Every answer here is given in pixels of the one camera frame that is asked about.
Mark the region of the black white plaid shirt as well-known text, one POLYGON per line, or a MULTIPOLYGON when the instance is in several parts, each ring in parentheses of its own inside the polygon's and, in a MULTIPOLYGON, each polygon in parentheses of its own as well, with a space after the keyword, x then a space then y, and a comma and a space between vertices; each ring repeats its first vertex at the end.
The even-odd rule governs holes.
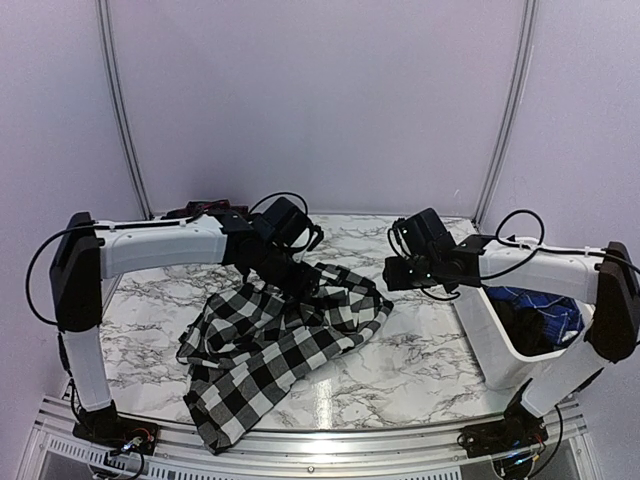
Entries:
POLYGON ((183 401, 211 453, 236 444, 297 381, 367 343, 394 308, 344 266, 317 263, 312 273, 301 300, 253 283, 215 293, 181 335, 183 401))

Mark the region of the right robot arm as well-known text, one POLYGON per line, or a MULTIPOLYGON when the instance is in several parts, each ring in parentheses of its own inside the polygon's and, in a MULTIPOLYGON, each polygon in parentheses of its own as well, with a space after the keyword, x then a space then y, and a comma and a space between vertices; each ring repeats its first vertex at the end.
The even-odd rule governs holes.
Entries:
POLYGON ((453 304, 488 388, 517 394, 495 438, 515 448, 534 419, 629 358, 639 334, 639 268, 621 242, 603 249, 529 239, 387 233, 391 291, 441 287, 453 304))

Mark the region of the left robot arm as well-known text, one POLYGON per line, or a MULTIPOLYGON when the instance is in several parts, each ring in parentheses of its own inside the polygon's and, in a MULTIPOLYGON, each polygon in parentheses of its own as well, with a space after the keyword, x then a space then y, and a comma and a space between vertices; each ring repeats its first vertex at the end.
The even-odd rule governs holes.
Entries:
POLYGON ((299 256, 323 236, 321 226, 295 206, 250 219, 228 210, 132 222, 97 220, 86 212, 73 216, 49 274, 65 367, 80 406, 90 412, 89 431, 106 445, 119 444, 127 432, 123 418, 110 410, 114 398, 101 333, 110 308, 105 284, 166 269, 218 266, 255 274, 289 298, 308 298, 318 277, 299 256))

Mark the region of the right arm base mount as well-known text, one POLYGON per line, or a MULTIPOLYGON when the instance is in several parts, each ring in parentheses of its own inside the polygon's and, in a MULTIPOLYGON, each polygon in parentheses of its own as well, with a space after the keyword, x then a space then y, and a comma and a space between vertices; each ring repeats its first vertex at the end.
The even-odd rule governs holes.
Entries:
POLYGON ((457 442, 469 458, 477 458, 541 445, 547 440, 542 418, 515 405, 509 407, 500 420, 463 427, 457 442))

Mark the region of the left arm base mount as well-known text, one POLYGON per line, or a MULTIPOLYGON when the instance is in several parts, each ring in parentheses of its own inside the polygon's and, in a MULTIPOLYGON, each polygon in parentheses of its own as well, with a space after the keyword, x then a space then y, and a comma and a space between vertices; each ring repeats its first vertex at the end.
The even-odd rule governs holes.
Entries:
POLYGON ((113 408, 97 411, 81 409, 73 428, 76 438, 109 447, 118 453, 152 455, 159 426, 156 423, 121 416, 113 408))

